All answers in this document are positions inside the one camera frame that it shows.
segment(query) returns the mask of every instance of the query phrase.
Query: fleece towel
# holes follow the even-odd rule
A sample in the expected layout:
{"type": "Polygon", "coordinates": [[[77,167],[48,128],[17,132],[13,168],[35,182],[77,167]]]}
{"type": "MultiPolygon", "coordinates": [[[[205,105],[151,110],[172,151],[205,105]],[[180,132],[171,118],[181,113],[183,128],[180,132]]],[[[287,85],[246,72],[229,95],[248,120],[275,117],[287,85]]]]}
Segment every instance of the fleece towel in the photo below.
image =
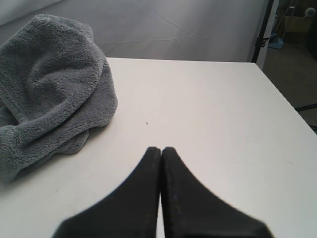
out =
{"type": "Polygon", "coordinates": [[[37,15],[0,46],[0,179],[72,154],[117,107],[111,71],[92,29],[37,15]]]}

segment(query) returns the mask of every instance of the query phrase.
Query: white table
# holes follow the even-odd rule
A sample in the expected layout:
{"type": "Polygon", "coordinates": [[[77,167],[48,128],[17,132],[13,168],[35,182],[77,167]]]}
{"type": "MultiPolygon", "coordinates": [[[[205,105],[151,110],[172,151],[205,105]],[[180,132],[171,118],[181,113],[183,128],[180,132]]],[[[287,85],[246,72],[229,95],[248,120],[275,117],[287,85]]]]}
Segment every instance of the white table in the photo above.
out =
{"type": "Polygon", "coordinates": [[[316,236],[317,137],[255,64],[108,61],[112,122],[78,154],[0,186],[0,237],[50,237],[120,185],[148,146],[174,146],[206,187],[276,238],[316,236]]]}

